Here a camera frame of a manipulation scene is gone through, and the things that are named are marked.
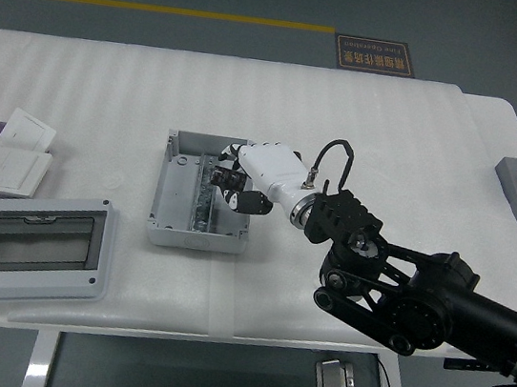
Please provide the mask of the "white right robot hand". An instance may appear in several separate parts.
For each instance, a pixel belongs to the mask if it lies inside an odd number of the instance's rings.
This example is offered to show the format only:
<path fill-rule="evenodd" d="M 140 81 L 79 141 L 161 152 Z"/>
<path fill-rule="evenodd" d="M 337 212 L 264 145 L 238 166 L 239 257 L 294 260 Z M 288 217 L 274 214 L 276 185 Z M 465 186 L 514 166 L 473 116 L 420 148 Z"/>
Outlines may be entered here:
<path fill-rule="evenodd" d="M 221 190 L 235 213 L 265 215 L 279 204 L 289 221 L 304 228 L 319 189 L 314 174 L 285 144 L 230 144 L 219 156 L 232 167 L 216 165 L 210 183 Z"/>

